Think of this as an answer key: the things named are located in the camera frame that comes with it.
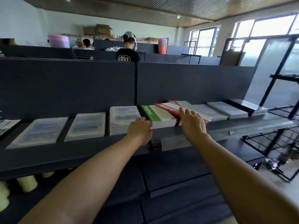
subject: green and white notebook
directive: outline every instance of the green and white notebook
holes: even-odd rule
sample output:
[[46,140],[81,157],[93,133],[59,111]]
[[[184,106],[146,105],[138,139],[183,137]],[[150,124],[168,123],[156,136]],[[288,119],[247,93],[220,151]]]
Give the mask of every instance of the green and white notebook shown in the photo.
[[168,111],[159,108],[158,106],[141,105],[141,111],[147,120],[152,121],[151,129],[174,127],[176,125],[176,118]]

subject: left hand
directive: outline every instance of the left hand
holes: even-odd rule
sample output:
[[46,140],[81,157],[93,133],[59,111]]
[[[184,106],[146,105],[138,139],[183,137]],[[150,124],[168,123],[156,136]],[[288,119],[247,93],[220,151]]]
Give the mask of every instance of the left hand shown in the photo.
[[131,139],[136,139],[139,146],[145,145],[152,138],[151,126],[151,120],[146,120],[145,117],[137,118],[135,122],[129,125],[127,136]]

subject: cylindrical yellow object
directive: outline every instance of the cylindrical yellow object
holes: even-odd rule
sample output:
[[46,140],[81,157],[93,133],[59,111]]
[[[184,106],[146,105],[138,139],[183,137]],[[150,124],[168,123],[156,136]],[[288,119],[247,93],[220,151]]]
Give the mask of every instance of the cylindrical yellow object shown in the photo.
[[51,171],[51,172],[45,172],[45,173],[43,173],[42,175],[43,175],[43,178],[48,178],[48,177],[52,176],[52,174],[54,174],[54,171]]
[[0,197],[0,212],[9,205],[9,200],[6,197]]
[[6,185],[6,182],[0,182],[0,198],[8,197],[10,191]]
[[37,187],[37,181],[35,180],[34,175],[17,178],[20,186],[22,187],[23,192],[28,193],[34,190]]

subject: red and white notebook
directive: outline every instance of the red and white notebook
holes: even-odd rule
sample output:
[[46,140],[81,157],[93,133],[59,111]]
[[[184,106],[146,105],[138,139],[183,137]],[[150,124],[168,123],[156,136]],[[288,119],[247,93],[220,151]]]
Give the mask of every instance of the red and white notebook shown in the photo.
[[[181,106],[179,104],[176,104],[176,101],[173,101],[173,102],[174,103],[172,103],[172,101],[170,101],[170,102],[167,102],[167,103],[161,103],[161,104],[155,104],[155,105],[158,106],[159,108],[162,108],[162,109],[168,111],[178,121],[181,121],[181,115],[180,115],[180,111],[179,111],[179,108]],[[211,116],[207,116],[203,113],[199,113],[199,112],[196,112],[196,111],[194,111],[194,112],[200,115],[200,117],[204,120],[205,124],[207,124],[212,119]]]

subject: ceiling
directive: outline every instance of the ceiling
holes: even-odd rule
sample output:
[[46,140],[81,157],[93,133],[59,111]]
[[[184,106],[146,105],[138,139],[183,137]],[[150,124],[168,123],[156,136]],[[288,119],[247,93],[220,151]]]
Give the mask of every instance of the ceiling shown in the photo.
[[25,1],[46,10],[185,28],[297,0]]

